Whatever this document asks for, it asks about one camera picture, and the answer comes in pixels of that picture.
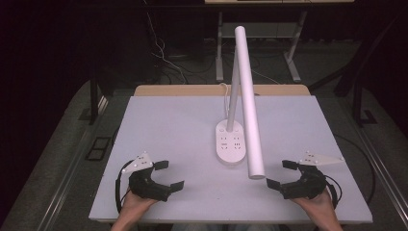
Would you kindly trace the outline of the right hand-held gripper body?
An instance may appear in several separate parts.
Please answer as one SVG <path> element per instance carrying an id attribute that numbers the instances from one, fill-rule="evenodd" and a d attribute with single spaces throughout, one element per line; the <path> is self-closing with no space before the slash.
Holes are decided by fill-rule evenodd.
<path id="1" fill-rule="evenodd" d="M 322 173 L 319 167 L 339 164 L 344 161 L 343 157 L 332 157 L 307 151 L 298 161 L 300 178 L 291 183 L 281 185 L 280 193 L 285 199 L 300 197 L 314 198 L 326 188 L 329 189 L 333 200 L 340 200 L 343 190 L 340 184 L 332 177 Z"/>

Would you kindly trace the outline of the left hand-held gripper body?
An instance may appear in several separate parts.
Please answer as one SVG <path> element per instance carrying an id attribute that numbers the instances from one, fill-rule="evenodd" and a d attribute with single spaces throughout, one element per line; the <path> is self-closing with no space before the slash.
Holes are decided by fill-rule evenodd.
<path id="1" fill-rule="evenodd" d="M 170 186 L 156 183 L 152 179 L 154 164 L 147 152 L 141 153 L 121 170 L 129 175 L 129 189 L 141 198 L 151 198 L 167 201 L 170 196 Z"/>

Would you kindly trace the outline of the person's left hand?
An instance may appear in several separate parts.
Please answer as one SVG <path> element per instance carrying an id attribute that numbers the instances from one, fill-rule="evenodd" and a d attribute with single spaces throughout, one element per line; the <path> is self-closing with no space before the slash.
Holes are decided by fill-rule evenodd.
<path id="1" fill-rule="evenodd" d="M 130 221 L 138 221 L 155 203 L 156 200 L 154 199 L 141 198 L 129 191 L 124 197 L 119 217 Z"/>

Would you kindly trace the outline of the person's right hand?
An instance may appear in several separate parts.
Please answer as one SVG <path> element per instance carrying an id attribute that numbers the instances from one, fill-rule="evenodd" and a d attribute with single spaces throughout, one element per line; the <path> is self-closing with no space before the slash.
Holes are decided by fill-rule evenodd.
<path id="1" fill-rule="evenodd" d="M 326 226 L 337 220 L 331 196 L 327 190 L 312 199 L 307 197 L 295 198 L 293 202 L 300 206 L 317 226 Z"/>

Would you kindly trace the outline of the white table board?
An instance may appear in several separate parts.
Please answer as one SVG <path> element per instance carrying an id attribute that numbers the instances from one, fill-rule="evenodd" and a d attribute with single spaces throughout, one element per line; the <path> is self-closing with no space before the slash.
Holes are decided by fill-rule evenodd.
<path id="1" fill-rule="evenodd" d="M 283 161 L 306 154 L 337 158 L 320 171 L 343 190 L 336 208 L 342 223 L 366 223 L 372 214 L 343 157 L 317 99 L 313 96 L 259 96 L 256 108 L 266 176 L 281 183 L 299 178 Z M 154 181 L 185 186 L 166 202 L 155 204 L 143 221 L 210 223 L 306 223 L 294 203 L 252 180 L 247 164 L 222 163 L 216 153 L 216 126 L 224 118 L 221 96 L 135 96 L 130 99 L 115 144 L 91 207 L 89 218 L 112 222 L 117 217 L 115 181 L 123 187 L 128 176 L 120 170 L 146 152 L 169 167 L 153 173 Z"/>

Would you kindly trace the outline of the black floor outlet cover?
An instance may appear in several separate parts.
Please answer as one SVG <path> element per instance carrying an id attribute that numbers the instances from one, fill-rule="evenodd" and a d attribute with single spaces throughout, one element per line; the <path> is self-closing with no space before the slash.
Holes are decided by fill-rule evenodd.
<path id="1" fill-rule="evenodd" d="M 96 137 L 85 159 L 87 161 L 101 161 L 109 147 L 110 137 Z"/>

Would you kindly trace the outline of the white desk lamp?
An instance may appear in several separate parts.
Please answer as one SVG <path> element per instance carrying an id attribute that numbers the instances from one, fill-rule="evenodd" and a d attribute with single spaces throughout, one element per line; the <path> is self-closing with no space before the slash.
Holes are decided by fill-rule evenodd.
<path id="1" fill-rule="evenodd" d="M 226 165 L 239 164 L 246 158 L 248 177 L 258 180 L 266 175 L 243 26 L 235 29 L 235 40 L 230 101 L 227 118 L 216 126 L 216 151 L 218 159 Z"/>

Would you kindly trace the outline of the black metal stand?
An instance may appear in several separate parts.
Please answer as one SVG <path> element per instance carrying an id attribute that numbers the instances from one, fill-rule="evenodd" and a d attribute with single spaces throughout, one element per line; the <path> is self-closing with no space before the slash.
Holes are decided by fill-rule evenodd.
<path id="1" fill-rule="evenodd" d="M 371 111 L 362 109 L 362 99 L 363 82 L 361 79 L 357 79 L 353 88 L 352 118 L 359 127 L 363 127 L 365 124 L 376 124 L 377 120 Z"/>
<path id="2" fill-rule="evenodd" d="M 91 78 L 90 85 L 90 120 L 89 124 L 92 125 L 98 117 L 98 85 L 95 78 Z"/>

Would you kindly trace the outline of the metal frame desk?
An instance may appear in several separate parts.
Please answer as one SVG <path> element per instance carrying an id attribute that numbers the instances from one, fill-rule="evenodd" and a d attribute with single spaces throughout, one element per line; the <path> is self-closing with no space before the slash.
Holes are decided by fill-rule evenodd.
<path id="1" fill-rule="evenodd" d="M 308 14 L 308 11 L 313 6 L 324 7 L 334 6 L 335 4 L 351 4 L 354 0 L 204 0 L 206 6 L 225 6 L 225 7 L 243 7 L 248 10 L 253 7 L 255 11 L 256 7 L 261 10 L 278 6 L 286 8 L 300 7 L 300 13 L 297 20 L 278 19 L 277 16 L 274 20 L 256 19 L 254 21 L 243 22 L 230 22 L 224 18 L 224 10 L 218 11 L 217 20 L 217 52 L 216 52 L 216 80 L 221 82 L 224 80 L 223 76 L 223 59 L 222 59 L 222 40 L 232 38 L 234 36 L 234 30 L 237 26 L 243 26 L 246 30 L 246 34 L 252 39 L 290 39 L 291 46 L 283 53 L 283 58 L 287 64 L 287 68 L 291 73 L 293 81 L 300 83 L 301 78 L 298 74 L 297 68 L 293 61 L 293 56 L 297 44 L 299 42 L 303 26 Z"/>

